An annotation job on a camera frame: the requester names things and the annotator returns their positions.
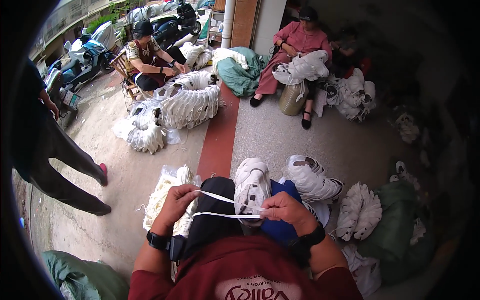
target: pink pants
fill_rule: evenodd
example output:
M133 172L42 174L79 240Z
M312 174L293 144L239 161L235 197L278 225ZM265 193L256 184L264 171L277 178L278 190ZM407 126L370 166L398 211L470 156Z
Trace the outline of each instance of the pink pants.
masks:
M260 74L260 80L258 83L258 88L255 91L255 94L270 95L276 93L276 87L278 86L278 81L273 77L272 69L278 63L289 63L292 61L291 57L287 56L287 53L284 50L280 50L273 58L268 62L267 67Z

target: red stripe on floor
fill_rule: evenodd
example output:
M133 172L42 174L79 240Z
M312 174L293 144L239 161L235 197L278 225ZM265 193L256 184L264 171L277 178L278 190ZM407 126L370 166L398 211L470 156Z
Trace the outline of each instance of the red stripe on floor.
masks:
M240 99L224 84L220 90L226 105L218 108L217 115L208 124L197 169L202 180L212 177L213 173L216 176L230 177Z

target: drainpipe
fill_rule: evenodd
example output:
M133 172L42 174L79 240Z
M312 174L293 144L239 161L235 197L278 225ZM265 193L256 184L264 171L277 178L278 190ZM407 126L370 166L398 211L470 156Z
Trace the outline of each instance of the drainpipe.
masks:
M225 15L223 17L222 48L230 48L232 45L233 16L237 0L227 0L225 3Z

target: black cap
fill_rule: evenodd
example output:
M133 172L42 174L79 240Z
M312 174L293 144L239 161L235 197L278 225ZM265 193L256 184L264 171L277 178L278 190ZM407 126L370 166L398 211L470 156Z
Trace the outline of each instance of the black cap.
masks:
M304 7L300 10L300 20L315 22L318 21L317 11L312 6Z
M140 21L133 30L135 33L139 33L143 36L151 36L153 34L153 26L150 21Z

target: person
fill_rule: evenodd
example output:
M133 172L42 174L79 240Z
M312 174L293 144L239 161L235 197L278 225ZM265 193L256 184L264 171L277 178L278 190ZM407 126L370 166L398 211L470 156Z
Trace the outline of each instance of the person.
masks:
M201 189L234 199L235 184L227 178L207 179ZM171 237L173 225L199 195L197 212L235 214L234 204L197 190L194 185L172 187L149 234ZM129 300L362 299L343 253L299 201L279 192L262 207L262 218L292 224L303 239L319 234L314 245L305 248L313 280L279 243L263 235L244 236L237 219L199 215L192 221L175 283L169 253L145 240L133 267Z
M128 43L126 49L126 70L144 92L155 91L176 75L168 64L173 64L183 74L190 72L180 49L170 47L163 51L152 34L150 21L140 21L133 30L134 41Z
M359 48L357 44L358 32L355 28L345 29L343 35L343 39L330 43L333 50L330 71L338 78L342 78L351 66L355 65L355 54Z
M328 53L328 59L332 59L332 49L328 43L327 35L318 26L317 11L311 6L300 10L300 22L291 22L285 28L280 30L273 39L276 46L280 46L280 51L273 56L267 67L260 74L259 86L255 95L250 99L250 105L257 107L260 105L264 95L271 95L276 92L278 81L273 77L272 69L279 63L289 63L292 58L307 54L317 50L325 50ZM302 120L302 126L310 128L310 114L313 107L313 96L315 87L309 83L311 91L307 96L305 113Z
M95 164L58 125L59 109L31 60L27 60L19 82L23 88L14 105L11 138L13 166L19 175L45 195L76 209L97 216L110 213L110 206L73 185L48 162L56 158L102 186L108 184L107 166Z

